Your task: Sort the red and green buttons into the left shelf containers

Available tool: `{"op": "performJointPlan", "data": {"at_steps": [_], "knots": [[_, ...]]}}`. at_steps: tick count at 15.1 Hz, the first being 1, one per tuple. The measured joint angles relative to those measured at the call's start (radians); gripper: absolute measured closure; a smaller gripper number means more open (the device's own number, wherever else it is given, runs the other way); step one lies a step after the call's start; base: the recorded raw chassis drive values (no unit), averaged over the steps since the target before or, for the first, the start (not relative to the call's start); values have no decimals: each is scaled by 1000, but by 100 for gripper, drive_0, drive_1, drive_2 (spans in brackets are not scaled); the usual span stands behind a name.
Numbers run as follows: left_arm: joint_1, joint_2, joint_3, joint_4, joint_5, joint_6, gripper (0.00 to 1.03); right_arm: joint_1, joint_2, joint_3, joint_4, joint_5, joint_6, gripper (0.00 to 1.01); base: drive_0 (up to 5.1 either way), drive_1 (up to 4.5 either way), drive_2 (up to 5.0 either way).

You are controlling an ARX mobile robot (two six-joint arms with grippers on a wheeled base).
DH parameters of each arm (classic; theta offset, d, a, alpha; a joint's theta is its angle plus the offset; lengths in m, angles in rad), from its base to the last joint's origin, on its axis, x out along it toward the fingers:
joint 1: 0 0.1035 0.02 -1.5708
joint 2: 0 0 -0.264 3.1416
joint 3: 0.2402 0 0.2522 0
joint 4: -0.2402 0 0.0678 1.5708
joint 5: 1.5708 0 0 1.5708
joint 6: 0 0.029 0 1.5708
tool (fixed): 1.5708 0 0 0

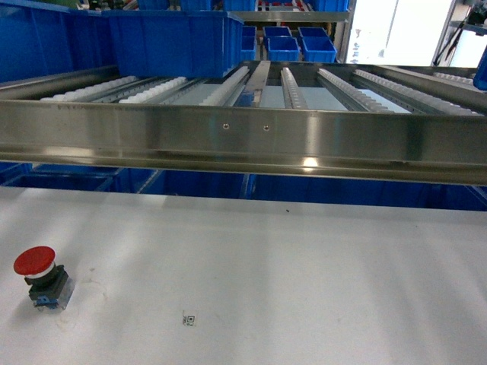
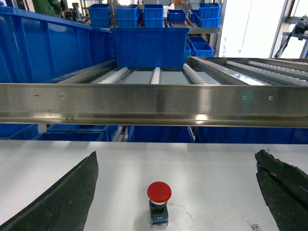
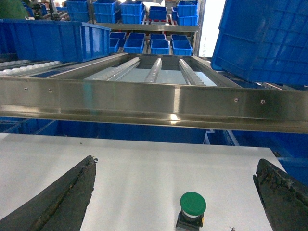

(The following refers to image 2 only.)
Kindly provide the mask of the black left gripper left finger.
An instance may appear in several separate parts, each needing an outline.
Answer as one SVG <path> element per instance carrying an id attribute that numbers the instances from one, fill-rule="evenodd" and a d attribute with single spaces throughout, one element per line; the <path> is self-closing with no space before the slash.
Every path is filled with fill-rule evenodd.
<path id="1" fill-rule="evenodd" d="M 99 166 L 96 152 L 80 161 L 32 203 L 4 222 L 2 231 L 82 231 Z"/>

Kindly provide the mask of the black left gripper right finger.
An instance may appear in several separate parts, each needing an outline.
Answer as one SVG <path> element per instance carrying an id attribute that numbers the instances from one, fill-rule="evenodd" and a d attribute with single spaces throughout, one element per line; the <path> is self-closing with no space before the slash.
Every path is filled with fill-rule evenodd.
<path id="1" fill-rule="evenodd" d="M 308 229 L 308 175 L 265 150 L 255 153 L 257 181 L 280 231 Z"/>

